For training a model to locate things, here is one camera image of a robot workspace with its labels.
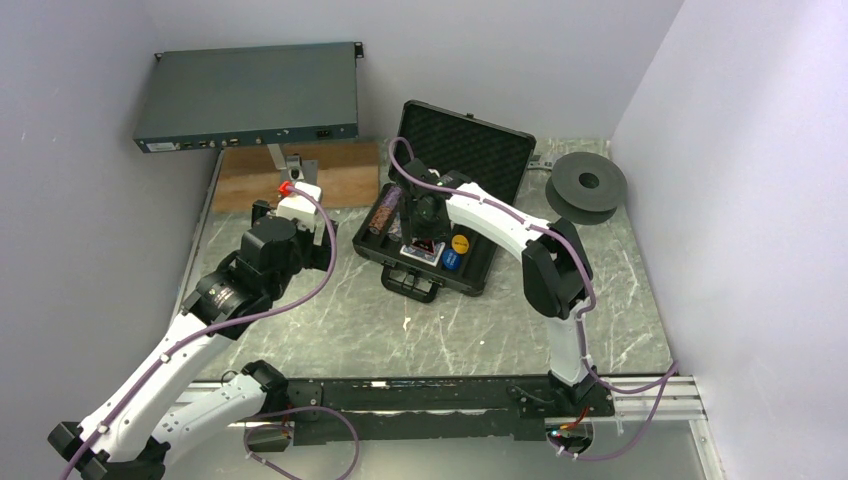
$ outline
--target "deck of cards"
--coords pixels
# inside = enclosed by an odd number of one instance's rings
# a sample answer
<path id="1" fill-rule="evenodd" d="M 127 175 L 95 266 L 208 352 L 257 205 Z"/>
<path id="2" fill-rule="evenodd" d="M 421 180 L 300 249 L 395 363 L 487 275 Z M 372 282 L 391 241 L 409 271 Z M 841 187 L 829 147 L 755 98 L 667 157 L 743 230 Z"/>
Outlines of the deck of cards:
<path id="1" fill-rule="evenodd" d="M 444 242 L 433 243 L 432 240 L 417 240 L 412 242 L 412 245 L 402 245 L 400 254 L 435 267 L 439 264 L 439 258 L 441 258 L 444 250 Z"/>

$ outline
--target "wall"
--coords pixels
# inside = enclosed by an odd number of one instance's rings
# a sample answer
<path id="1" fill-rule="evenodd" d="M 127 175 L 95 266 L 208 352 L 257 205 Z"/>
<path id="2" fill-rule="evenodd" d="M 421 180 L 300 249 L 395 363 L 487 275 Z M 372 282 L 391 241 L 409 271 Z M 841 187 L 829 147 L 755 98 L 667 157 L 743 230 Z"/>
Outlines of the wall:
<path id="1" fill-rule="evenodd" d="M 133 113 L 161 43 L 134 0 L 0 16 L 0 465 L 55 478 L 47 444 L 165 331 L 209 155 L 142 155 Z"/>
<path id="2" fill-rule="evenodd" d="M 682 0 L 146 0 L 169 50 L 358 40 L 362 132 L 411 98 L 530 132 L 608 138 Z"/>
<path id="3" fill-rule="evenodd" d="M 844 478 L 848 12 L 688 0 L 613 137 L 729 478 Z"/>

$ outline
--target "gray marble surface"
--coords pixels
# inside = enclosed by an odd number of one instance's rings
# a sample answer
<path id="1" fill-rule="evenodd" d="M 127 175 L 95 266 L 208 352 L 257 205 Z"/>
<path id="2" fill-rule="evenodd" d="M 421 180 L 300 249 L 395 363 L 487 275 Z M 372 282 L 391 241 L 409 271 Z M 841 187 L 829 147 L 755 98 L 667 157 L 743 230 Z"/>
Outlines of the gray marble surface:
<path id="1" fill-rule="evenodd" d="M 606 142 L 540 140 L 537 145 L 543 160 L 580 150 L 606 154 Z M 543 170 L 527 172 L 516 202 L 519 209 L 557 218 L 544 198 L 548 175 Z M 201 379 L 217 380 L 226 370 L 240 369 L 257 359 L 290 377 L 547 371 L 544 317 L 524 300 L 520 264 L 506 252 L 499 250 L 495 255 L 482 296 L 442 289 L 433 303 L 421 304 L 385 290 L 380 283 L 382 267 L 354 253 L 351 240 L 367 208 L 329 213 L 339 222 L 339 256 L 324 291 L 289 313 L 252 325 L 238 343 L 209 364 Z M 238 248 L 249 223 L 249 212 L 210 214 L 192 276 L 213 270 L 223 256 Z M 670 352 L 624 208 L 607 222 L 579 226 L 578 231 L 595 271 L 599 305 L 588 315 L 586 327 L 599 372 L 664 372 L 671 363 Z M 275 306 L 298 299 L 322 275 L 302 272 Z"/>

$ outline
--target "gray metal box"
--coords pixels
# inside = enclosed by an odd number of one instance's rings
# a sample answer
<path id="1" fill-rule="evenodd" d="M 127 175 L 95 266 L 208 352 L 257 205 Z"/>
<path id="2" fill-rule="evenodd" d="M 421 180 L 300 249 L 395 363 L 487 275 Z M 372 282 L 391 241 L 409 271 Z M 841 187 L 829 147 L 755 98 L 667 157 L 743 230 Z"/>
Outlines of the gray metal box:
<path id="1" fill-rule="evenodd" d="M 362 44 L 165 52 L 133 140 L 146 153 L 355 138 Z"/>

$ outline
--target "black disc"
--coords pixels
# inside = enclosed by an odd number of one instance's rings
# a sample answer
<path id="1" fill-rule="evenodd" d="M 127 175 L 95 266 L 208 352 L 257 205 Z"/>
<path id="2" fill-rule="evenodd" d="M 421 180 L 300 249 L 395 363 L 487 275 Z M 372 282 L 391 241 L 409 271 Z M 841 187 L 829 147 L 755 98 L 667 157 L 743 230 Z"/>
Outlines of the black disc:
<path id="1" fill-rule="evenodd" d="M 627 197 L 627 179 L 606 157 L 589 152 L 569 153 L 551 170 L 559 196 L 581 210 L 607 212 Z"/>
<path id="2" fill-rule="evenodd" d="M 545 198 L 557 215 L 578 225 L 598 225 L 599 223 L 604 223 L 613 216 L 616 210 L 613 208 L 604 212 L 589 212 L 579 209 L 559 196 L 551 179 L 548 179 L 545 183 Z"/>

